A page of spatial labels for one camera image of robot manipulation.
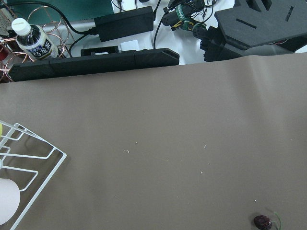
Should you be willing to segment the long black foam bar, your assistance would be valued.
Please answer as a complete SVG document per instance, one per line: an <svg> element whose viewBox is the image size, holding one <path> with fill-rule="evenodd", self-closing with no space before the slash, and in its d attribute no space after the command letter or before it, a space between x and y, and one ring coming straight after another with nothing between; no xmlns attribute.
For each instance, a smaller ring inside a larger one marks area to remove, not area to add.
<svg viewBox="0 0 307 230"><path fill-rule="evenodd" d="M175 66L180 55L169 48L130 50L70 58L16 63L9 70L14 82L78 76L134 69Z"/></svg>

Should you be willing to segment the black foam gripper stand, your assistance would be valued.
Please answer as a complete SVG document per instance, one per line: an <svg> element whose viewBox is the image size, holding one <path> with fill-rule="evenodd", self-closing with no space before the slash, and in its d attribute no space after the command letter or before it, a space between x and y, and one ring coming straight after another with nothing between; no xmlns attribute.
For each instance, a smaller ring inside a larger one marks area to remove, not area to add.
<svg viewBox="0 0 307 230"><path fill-rule="evenodd" d="M307 44L305 0L236 0L214 16L218 26L201 39L206 62L294 53Z"/></svg>

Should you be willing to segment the green cutting mat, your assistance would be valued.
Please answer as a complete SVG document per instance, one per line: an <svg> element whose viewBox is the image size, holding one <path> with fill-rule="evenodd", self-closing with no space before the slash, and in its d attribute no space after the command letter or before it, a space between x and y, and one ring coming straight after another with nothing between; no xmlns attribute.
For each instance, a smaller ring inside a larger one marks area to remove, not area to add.
<svg viewBox="0 0 307 230"><path fill-rule="evenodd" d="M41 1L53 5L72 21L114 14L113 5L110 0L5 0L5 3L11 5L26 1ZM13 9L21 13L22 16L28 16L31 11L39 6L42 5L29 3L12 5Z"/></svg>

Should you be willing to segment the tea bottle white cap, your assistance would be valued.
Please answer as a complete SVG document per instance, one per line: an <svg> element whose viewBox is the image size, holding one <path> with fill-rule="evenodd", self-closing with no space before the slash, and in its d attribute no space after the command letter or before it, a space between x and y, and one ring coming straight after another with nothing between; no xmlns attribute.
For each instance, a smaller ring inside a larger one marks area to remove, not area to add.
<svg viewBox="0 0 307 230"><path fill-rule="evenodd" d="M30 58L44 60L59 57L58 47L39 25L29 24L25 19L17 18L12 22L12 29L17 34L18 46Z"/></svg>

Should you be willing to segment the black power adapter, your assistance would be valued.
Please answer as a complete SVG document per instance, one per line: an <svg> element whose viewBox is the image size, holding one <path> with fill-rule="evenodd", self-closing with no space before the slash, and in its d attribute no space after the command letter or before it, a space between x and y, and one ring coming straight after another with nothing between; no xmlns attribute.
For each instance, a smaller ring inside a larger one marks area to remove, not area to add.
<svg viewBox="0 0 307 230"><path fill-rule="evenodd" d="M154 12L151 6L94 18L100 41L110 41L152 31Z"/></svg>

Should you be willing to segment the dark red cherry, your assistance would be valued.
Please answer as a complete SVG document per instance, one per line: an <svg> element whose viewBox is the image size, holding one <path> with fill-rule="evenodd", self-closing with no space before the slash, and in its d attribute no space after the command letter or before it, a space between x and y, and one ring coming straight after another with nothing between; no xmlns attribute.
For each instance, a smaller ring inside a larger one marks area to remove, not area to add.
<svg viewBox="0 0 307 230"><path fill-rule="evenodd" d="M259 230L270 230L272 228L272 221L264 215L256 216L253 222Z"/></svg>

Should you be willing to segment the yellow plastic cup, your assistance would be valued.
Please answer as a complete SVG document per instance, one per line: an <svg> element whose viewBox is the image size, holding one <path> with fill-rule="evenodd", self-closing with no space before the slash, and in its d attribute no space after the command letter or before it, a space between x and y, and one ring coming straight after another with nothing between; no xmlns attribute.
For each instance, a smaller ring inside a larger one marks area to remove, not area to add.
<svg viewBox="0 0 307 230"><path fill-rule="evenodd" d="M1 135L2 135L2 132L3 132L3 126L2 126L2 124L0 123L0 137L1 137Z"/></svg>

